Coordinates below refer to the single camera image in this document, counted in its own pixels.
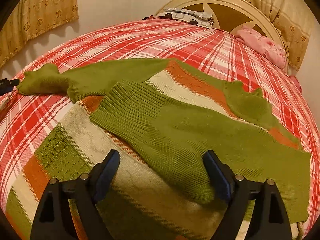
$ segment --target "floral curtain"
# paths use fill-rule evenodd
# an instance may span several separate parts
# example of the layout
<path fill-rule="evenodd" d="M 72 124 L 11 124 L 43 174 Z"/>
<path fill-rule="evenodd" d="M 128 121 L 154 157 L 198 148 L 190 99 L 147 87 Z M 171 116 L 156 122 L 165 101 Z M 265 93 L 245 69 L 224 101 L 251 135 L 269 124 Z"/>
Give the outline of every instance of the floral curtain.
<path fill-rule="evenodd" d="M 289 66 L 299 70 L 307 50 L 314 16 L 303 0 L 246 0 L 278 29 L 287 47 Z"/>
<path fill-rule="evenodd" d="M 28 40 L 78 18 L 77 0 L 21 0 L 0 31 L 0 67 Z"/>

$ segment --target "bed sheet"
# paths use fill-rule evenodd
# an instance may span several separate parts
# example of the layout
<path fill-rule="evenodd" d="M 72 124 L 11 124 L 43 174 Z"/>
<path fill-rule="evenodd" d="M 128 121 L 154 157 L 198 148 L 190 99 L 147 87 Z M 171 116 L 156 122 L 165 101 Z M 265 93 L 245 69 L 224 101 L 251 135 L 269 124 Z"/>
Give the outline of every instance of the bed sheet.
<path fill-rule="evenodd" d="M 63 72 L 105 60 L 173 57 L 210 76 L 240 80 L 248 92 L 262 88 L 273 115 L 311 153 L 309 218 L 303 225 L 307 233 L 320 213 L 320 143 L 315 120 L 288 76 L 231 34 L 151 17 L 79 36 L 40 56 L 24 71 L 49 62 Z M 16 78 L 23 79 L 23 72 Z M 16 89 L 0 101 L 0 206 L 5 212 L 18 174 L 73 104 L 62 95 L 21 96 Z"/>

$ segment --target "blue gripper pad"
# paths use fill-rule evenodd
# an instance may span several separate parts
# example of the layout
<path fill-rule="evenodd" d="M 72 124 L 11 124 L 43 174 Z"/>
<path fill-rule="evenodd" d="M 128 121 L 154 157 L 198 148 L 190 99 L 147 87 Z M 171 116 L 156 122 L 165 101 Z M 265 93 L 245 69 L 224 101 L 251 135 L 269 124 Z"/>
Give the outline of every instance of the blue gripper pad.
<path fill-rule="evenodd" d="M 214 187 L 215 195 L 228 204 L 234 190 L 233 172 L 229 166 L 223 164 L 219 160 L 212 150 L 209 150 L 204 154 L 203 163 L 209 175 L 211 184 Z"/>
<path fill-rule="evenodd" d="M 112 152 L 111 154 L 111 158 L 108 160 L 106 166 L 104 167 L 101 175 L 97 180 L 96 194 L 93 197 L 95 203 L 106 197 L 111 181 L 120 165 L 120 154 L 118 153 L 118 151 L 114 150 L 114 152 Z"/>

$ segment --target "wall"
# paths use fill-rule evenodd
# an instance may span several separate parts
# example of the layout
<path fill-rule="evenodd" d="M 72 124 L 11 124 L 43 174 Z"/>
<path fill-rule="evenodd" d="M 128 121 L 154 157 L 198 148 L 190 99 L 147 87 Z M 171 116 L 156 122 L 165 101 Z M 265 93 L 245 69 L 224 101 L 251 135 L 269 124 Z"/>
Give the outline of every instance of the wall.
<path fill-rule="evenodd" d="M 297 73 L 302 87 L 302 94 L 320 127 L 320 24 L 314 18 L 314 29 L 311 33 L 306 55 Z"/>
<path fill-rule="evenodd" d="M 143 19 L 171 0 L 78 0 L 79 20 L 60 26 L 31 41 L 0 70 L 12 78 L 50 49 L 77 36 L 107 26 Z"/>

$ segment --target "silver bolt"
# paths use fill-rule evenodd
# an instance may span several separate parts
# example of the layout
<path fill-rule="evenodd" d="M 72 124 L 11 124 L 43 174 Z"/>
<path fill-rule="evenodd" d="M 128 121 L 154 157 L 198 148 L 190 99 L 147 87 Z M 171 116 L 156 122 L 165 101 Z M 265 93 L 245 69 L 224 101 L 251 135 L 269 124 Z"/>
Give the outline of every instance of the silver bolt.
<path fill-rule="evenodd" d="M 244 180 L 244 176 L 242 176 L 241 174 L 237 174 L 235 177 L 236 177 L 236 180 L 239 180 L 239 181 Z"/>
<path fill-rule="evenodd" d="M 82 173 L 80 175 L 80 179 L 82 179 L 82 180 L 86 180 L 87 178 L 89 178 L 89 174 L 88 173 Z"/>
<path fill-rule="evenodd" d="M 270 186 L 272 186 L 272 185 L 275 184 L 275 182 L 274 182 L 272 179 L 268 179 L 268 180 L 267 180 L 267 183 L 268 183 Z"/>
<path fill-rule="evenodd" d="M 57 182 L 57 179 L 56 179 L 56 178 L 52 178 L 52 179 L 49 180 L 49 183 L 50 183 L 51 185 L 56 184 L 56 182 Z"/>

